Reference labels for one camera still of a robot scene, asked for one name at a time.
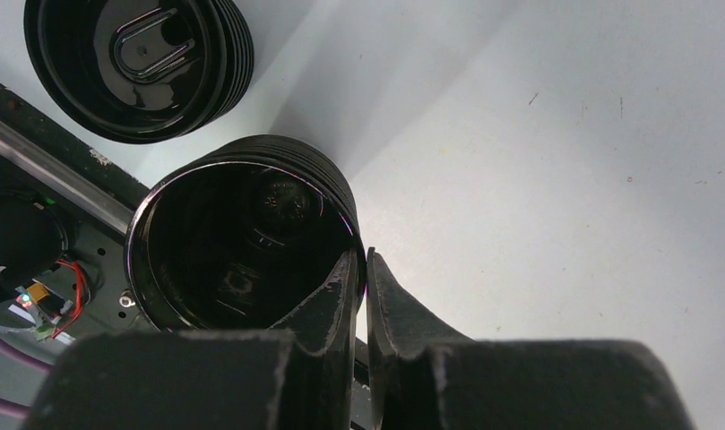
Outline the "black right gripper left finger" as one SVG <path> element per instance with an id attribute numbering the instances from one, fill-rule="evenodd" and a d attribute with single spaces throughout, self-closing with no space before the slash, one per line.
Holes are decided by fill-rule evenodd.
<path id="1" fill-rule="evenodd" d="M 105 333 L 55 362 L 27 429 L 347 429 L 358 261 L 266 330 Z"/>

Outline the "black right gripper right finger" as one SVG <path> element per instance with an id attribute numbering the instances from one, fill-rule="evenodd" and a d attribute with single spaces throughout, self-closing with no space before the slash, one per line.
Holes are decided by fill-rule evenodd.
<path id="1" fill-rule="evenodd" d="M 691 429 L 669 373 L 629 340 L 472 340 L 367 255 L 377 429 Z"/>

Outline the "black cup stack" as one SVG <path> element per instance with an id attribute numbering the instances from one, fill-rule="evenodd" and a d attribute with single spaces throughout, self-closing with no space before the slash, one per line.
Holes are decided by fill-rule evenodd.
<path id="1" fill-rule="evenodd" d="M 159 331 L 266 328 L 349 254 L 366 263 L 353 193 L 308 143 L 230 142 L 162 178 L 125 237 L 125 273 Z"/>

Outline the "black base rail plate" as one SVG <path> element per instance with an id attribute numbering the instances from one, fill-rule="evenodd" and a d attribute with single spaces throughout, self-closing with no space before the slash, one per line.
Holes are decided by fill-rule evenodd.
<path id="1" fill-rule="evenodd" d="M 22 101 L 0 84 L 0 157 L 40 182 L 61 202 L 79 209 L 116 232 L 127 233 L 128 226 L 144 197 L 140 186 L 119 168 L 103 166 L 93 159 L 87 146 Z M 356 293 L 358 308 L 366 285 L 366 264 L 358 267 Z M 159 331 L 151 326 L 144 332 L 199 331 L 185 329 Z M 350 427 L 363 423 L 353 417 L 352 405 L 366 394 L 353 379 L 350 400 Z"/>

